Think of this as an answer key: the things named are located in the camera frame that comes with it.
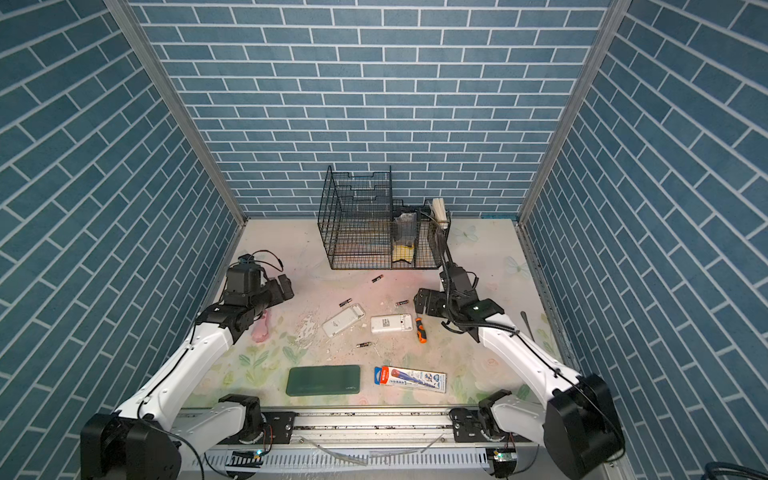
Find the orange black screwdriver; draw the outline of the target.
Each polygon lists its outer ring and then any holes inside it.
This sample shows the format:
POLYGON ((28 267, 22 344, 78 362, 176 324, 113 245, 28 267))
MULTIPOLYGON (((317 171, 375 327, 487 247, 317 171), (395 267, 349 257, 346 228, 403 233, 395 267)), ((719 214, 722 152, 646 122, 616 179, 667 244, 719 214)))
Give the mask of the orange black screwdriver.
POLYGON ((425 344, 427 342, 427 334, 426 334, 426 330, 424 328, 422 319, 420 317, 417 317, 415 320, 415 323, 416 323, 416 333, 417 333, 419 342, 421 344, 425 344))

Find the white remote control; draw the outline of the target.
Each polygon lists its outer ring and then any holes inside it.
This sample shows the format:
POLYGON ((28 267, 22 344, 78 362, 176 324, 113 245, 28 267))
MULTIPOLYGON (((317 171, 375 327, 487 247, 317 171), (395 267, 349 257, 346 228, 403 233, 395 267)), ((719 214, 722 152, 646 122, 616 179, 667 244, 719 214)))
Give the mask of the white remote control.
POLYGON ((410 314, 380 315, 370 318, 373 334, 410 332, 413 330, 413 320, 410 314))

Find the grey remote with teal buttons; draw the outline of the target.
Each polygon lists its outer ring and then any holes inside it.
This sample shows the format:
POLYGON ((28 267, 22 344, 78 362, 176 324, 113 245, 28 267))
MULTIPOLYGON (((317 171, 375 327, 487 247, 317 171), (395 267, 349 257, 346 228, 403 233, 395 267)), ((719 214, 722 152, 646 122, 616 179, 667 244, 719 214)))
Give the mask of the grey remote with teal buttons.
POLYGON ((322 329, 329 338, 333 338, 365 316, 365 311, 359 304, 352 304, 328 319, 322 329))

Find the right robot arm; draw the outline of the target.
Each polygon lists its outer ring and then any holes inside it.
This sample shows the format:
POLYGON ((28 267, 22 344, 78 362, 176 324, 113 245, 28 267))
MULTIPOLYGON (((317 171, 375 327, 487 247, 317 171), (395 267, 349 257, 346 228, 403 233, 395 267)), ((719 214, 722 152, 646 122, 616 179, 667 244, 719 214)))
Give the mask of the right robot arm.
POLYGON ((612 394, 596 374, 583 375, 556 360, 521 331, 494 300, 482 299, 476 281, 455 263, 440 273, 442 288, 414 297, 419 314, 439 317, 452 332, 467 334, 514 370, 535 403, 498 391, 478 405, 488 435, 516 433, 541 446, 569 479, 581 479, 626 452, 612 394))

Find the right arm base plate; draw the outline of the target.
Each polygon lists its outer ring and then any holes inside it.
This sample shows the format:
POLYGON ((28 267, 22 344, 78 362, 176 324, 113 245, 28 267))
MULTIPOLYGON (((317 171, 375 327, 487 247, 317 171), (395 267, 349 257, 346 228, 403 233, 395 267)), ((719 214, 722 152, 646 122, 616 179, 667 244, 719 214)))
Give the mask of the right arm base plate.
POLYGON ((506 443, 524 440, 521 435, 503 431, 488 409, 455 407, 448 412, 456 443, 506 443))

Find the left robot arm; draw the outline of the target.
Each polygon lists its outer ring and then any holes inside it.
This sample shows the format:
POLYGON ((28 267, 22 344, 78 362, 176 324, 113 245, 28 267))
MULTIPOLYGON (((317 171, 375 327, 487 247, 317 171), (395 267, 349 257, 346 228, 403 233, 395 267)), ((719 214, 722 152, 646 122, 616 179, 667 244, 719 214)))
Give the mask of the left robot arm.
POLYGON ((191 419, 176 420, 206 373, 268 309, 294 296, 281 261, 245 254, 228 267, 218 301, 201 310, 189 335, 157 373, 113 412, 95 414, 80 433, 84 479, 175 479, 187 462, 207 468, 222 440, 269 451, 274 429, 256 396, 227 394, 191 419))

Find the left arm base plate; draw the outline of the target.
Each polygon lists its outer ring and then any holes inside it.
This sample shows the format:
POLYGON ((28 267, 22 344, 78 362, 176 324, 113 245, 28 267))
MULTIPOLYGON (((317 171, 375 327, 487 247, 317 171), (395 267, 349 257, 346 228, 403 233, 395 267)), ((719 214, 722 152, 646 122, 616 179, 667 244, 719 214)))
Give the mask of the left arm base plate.
POLYGON ((261 418, 250 420, 246 416, 245 426, 235 434, 218 442, 219 445, 242 445, 241 435, 258 433, 257 444, 287 445, 290 443, 297 413, 294 411, 262 411, 261 418))

